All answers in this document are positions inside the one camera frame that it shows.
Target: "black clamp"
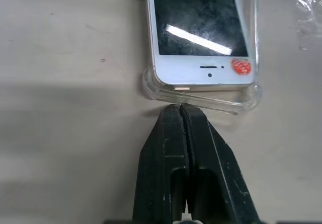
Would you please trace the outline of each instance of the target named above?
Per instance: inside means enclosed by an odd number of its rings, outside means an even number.
[[[140,155],[133,221],[261,223],[230,147],[188,104],[163,109]]]

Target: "transparent plastic case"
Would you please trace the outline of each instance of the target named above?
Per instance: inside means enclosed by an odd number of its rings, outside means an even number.
[[[296,26],[300,48],[322,43],[322,0],[296,0]]]
[[[143,87],[151,99],[171,103],[189,103],[201,108],[213,109],[223,113],[238,115],[254,109],[261,99],[261,88],[258,85],[258,34],[257,34],[257,0],[238,0],[247,25],[250,55],[255,62],[255,81],[248,86],[225,87],[205,86],[204,89],[190,90],[162,85],[155,80],[151,61],[143,74]]]

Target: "smartphone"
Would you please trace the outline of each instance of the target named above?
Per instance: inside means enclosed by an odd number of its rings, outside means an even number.
[[[155,79],[170,86],[247,86],[255,63],[240,0],[147,0]]]

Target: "white table surface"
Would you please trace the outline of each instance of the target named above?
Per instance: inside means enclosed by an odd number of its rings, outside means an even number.
[[[294,1],[259,0],[263,100],[218,126],[268,223],[322,220],[322,53],[299,50]],[[139,90],[146,55],[141,0],[0,0],[1,224],[131,218],[166,105]]]

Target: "phone screen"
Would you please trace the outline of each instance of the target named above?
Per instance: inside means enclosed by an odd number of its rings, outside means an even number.
[[[161,55],[247,57],[235,0],[154,0]]]

